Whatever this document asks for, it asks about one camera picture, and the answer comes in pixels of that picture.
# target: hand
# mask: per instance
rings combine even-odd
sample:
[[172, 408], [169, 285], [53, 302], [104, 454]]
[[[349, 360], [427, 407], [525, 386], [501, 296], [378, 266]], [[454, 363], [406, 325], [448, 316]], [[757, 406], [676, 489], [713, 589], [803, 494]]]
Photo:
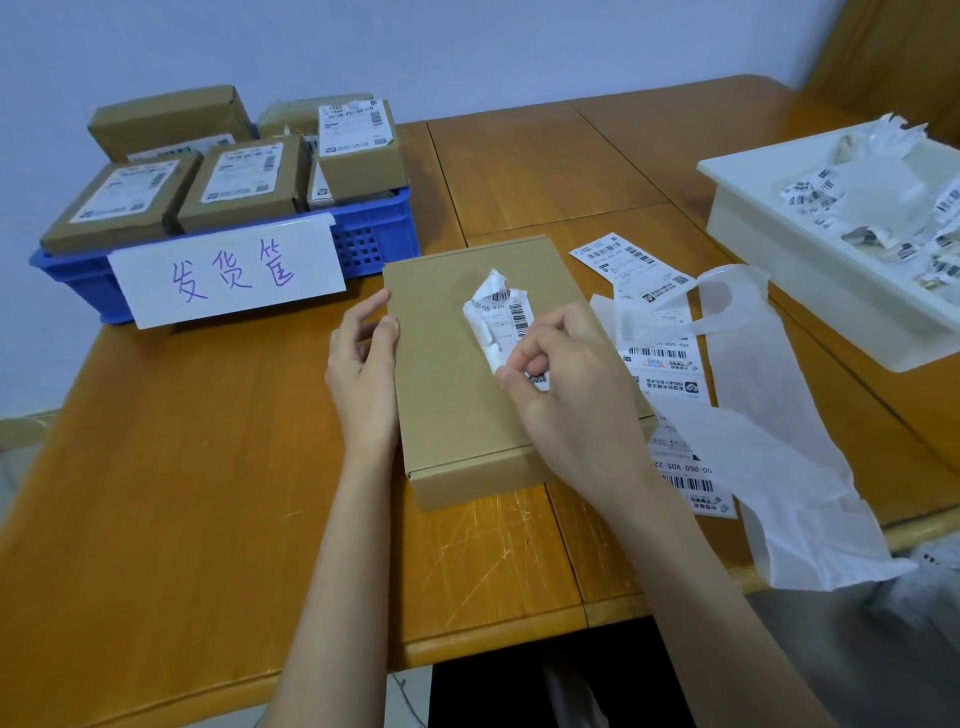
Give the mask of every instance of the hand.
[[[539, 317], [496, 371], [551, 471], [606, 515], [638, 482], [663, 485], [636, 417], [636, 384], [583, 304]], [[550, 391], [524, 375], [550, 370]]]
[[393, 316], [365, 321], [388, 299], [384, 288], [344, 314], [340, 328], [330, 334], [326, 362], [326, 384], [340, 415], [347, 457], [367, 462], [389, 463], [396, 448], [394, 348], [400, 326]]

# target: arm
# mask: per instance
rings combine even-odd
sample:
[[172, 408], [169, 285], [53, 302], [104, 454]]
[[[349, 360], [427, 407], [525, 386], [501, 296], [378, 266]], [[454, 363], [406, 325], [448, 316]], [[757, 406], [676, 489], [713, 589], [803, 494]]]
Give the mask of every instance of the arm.
[[356, 305], [330, 337], [326, 382], [344, 431], [344, 463], [264, 728], [383, 725], [399, 328], [391, 317], [363, 322], [389, 296], [383, 290]]
[[[833, 726], [654, 468], [636, 386], [583, 306], [536, 320], [497, 379], [551, 470], [610, 524], [636, 569], [687, 705], [707, 726]], [[550, 391], [523, 372], [550, 369]]]

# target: wooden table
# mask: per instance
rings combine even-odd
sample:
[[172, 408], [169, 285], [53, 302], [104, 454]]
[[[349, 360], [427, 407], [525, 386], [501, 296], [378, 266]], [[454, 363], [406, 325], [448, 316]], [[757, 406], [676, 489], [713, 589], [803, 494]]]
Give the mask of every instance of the wooden table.
[[[699, 274], [730, 257], [702, 232], [712, 188], [696, 161], [846, 123], [737, 77], [402, 125], [400, 137], [425, 255], [533, 232], [565, 253], [617, 231]], [[609, 295], [567, 262], [588, 295]], [[165, 728], [270, 698], [342, 455], [328, 334], [380, 285], [102, 330], [0, 532], [0, 725]], [[874, 371], [774, 299], [891, 543], [960, 528], [953, 391]], [[741, 523], [699, 521], [733, 577], [758, 588]], [[647, 612], [612, 534], [563, 484], [423, 514], [399, 462], [391, 579], [393, 667]]]

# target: white wall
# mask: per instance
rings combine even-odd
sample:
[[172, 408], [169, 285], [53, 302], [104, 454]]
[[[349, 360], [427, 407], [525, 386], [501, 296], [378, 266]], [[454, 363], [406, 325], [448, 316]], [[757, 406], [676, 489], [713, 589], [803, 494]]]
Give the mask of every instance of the white wall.
[[370, 90], [397, 121], [682, 84], [804, 79], [843, 0], [7, 0], [0, 23], [0, 417], [60, 406], [98, 329], [28, 268], [105, 162], [93, 110], [232, 83], [277, 98]]

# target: shipping package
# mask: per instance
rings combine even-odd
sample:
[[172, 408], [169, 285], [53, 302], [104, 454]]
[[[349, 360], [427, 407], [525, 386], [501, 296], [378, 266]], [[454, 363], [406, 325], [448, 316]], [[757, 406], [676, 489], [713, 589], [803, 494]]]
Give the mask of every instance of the shipping package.
[[[511, 289], [526, 291], [533, 317], [566, 303], [587, 304], [553, 243], [543, 236], [402, 260], [383, 269], [384, 284], [392, 292], [388, 307], [402, 331], [396, 349], [396, 403], [403, 461], [423, 510], [554, 477], [493, 377], [464, 315], [464, 303], [493, 269]], [[593, 321], [602, 333], [599, 321]], [[606, 334], [603, 339], [612, 349]], [[657, 418], [639, 388], [634, 395], [649, 438]]]
[[407, 186], [400, 139], [386, 101], [319, 110], [317, 161], [336, 201]]
[[300, 134], [218, 148], [204, 159], [187, 193], [180, 226], [213, 231], [303, 212], [309, 164]]
[[334, 205], [353, 205], [355, 203], [365, 203], [371, 200], [388, 200], [396, 197], [396, 191], [388, 189], [384, 192], [374, 192], [372, 195], [360, 195], [359, 197], [349, 197], [345, 200], [334, 200], [330, 194], [330, 187], [326, 183], [324, 170], [320, 168], [320, 163], [313, 158], [310, 166], [310, 184], [307, 186], [306, 205], [312, 210], [323, 209]]
[[256, 130], [261, 138], [301, 133], [314, 152], [317, 151], [318, 109], [323, 106], [340, 106], [351, 101], [372, 101], [371, 93], [346, 93], [340, 96], [318, 96], [313, 99], [274, 101], [256, 120]]
[[87, 125], [110, 161], [207, 152], [254, 138], [236, 88], [213, 85], [97, 109]]
[[108, 164], [40, 238], [49, 255], [111, 251], [182, 232], [177, 213], [203, 158], [198, 152]]

